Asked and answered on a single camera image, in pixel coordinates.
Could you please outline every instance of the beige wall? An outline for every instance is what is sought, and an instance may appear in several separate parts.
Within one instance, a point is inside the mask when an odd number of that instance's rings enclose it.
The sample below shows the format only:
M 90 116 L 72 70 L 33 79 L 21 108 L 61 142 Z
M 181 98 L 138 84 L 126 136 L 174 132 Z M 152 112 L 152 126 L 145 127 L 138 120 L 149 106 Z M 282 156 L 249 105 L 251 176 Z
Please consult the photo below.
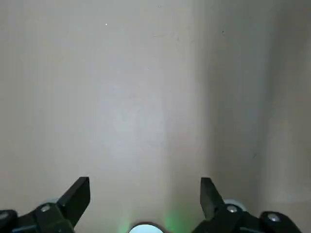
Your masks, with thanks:
M 88 175 L 78 232 L 183 233 L 211 176 L 307 232 L 310 16 L 307 0 L 0 1 L 0 207 Z

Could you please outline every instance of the metal screw head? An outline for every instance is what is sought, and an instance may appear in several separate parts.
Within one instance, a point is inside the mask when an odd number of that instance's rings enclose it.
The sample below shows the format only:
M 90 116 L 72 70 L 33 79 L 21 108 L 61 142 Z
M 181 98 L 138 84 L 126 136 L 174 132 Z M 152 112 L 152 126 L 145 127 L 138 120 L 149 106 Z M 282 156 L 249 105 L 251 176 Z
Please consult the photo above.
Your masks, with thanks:
M 3 212 L 3 213 L 0 214 L 0 220 L 3 220 L 3 219 L 5 219 L 8 216 L 9 216 L 8 212 Z
M 46 212 L 46 211 L 48 211 L 49 209 L 50 209 L 50 205 L 49 205 L 49 204 L 46 204 L 46 205 L 42 206 L 41 211 L 42 211 L 42 212 Z
M 268 214 L 268 218 L 273 222 L 280 222 L 280 218 L 276 214 Z
M 227 210 L 231 213 L 235 213 L 238 211 L 238 209 L 234 205 L 230 205 L 227 207 Z

